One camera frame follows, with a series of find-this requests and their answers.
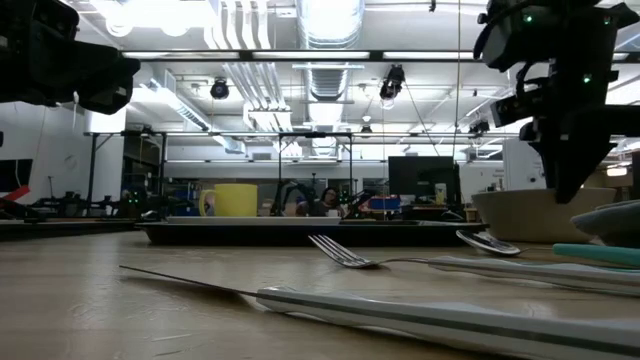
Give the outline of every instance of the desk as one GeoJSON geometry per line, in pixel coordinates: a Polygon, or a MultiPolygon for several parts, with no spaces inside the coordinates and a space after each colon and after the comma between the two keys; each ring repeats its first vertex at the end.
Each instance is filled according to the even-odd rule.
{"type": "MultiPolygon", "coordinates": [[[[470,248],[358,249],[474,257],[470,248]]],[[[548,251],[525,260],[549,260],[548,251]]],[[[343,269],[313,248],[169,248],[143,232],[0,243],[6,359],[496,359],[423,341],[264,312],[253,300],[122,271],[143,267],[256,290],[289,285],[382,300],[462,301],[538,318],[638,319],[637,298],[445,273],[419,264],[343,269]]]]}

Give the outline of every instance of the tray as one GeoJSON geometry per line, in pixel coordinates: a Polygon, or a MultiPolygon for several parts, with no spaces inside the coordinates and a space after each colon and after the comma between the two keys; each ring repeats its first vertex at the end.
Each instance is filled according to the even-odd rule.
{"type": "Polygon", "coordinates": [[[309,235],[327,235],[353,247],[466,246],[457,230],[483,231],[485,224],[432,223],[406,225],[390,223],[340,224],[323,226],[231,226],[138,224],[155,245],[198,246],[313,246],[309,235]]]}
{"type": "Polygon", "coordinates": [[[167,219],[172,225],[227,225],[227,226],[299,226],[338,225],[339,217],[227,217],[227,216],[174,216],[167,219]]]}
{"type": "Polygon", "coordinates": [[[0,223],[0,241],[79,236],[135,230],[135,221],[0,223]]]}

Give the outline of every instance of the beige bowl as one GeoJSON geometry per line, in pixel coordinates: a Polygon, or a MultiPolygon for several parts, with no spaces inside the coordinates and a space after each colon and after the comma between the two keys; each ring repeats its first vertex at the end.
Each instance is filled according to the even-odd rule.
{"type": "Polygon", "coordinates": [[[480,193],[471,197],[489,234],[503,241],[583,243],[591,240],[571,223],[578,214],[613,202],[614,189],[581,189],[569,204],[556,204],[553,189],[480,193]]]}

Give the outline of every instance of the white utensil handle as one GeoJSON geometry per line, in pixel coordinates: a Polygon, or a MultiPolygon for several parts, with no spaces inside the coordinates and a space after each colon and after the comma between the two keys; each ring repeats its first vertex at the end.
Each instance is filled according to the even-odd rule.
{"type": "Polygon", "coordinates": [[[637,271],[614,271],[579,264],[523,265],[496,259],[467,260],[450,256],[430,259],[429,265],[443,271],[640,295],[640,272],[637,271]]]}
{"type": "Polygon", "coordinates": [[[640,327],[617,322],[536,319],[462,303],[412,305],[286,287],[259,290],[258,302],[276,312],[307,314],[343,326],[382,327],[467,350],[562,360],[637,359],[640,354],[640,327]]]}

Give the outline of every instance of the ceiling duct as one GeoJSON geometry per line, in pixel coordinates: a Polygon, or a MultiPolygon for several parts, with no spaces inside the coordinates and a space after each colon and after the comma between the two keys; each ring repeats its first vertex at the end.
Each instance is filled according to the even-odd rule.
{"type": "MultiPolygon", "coordinates": [[[[301,47],[310,50],[355,48],[362,29],[364,7],[364,0],[297,0],[301,47]]],[[[309,100],[320,102],[308,105],[311,121],[337,125],[344,105],[335,102],[346,99],[350,70],[316,68],[306,70],[305,75],[309,100]]]]}

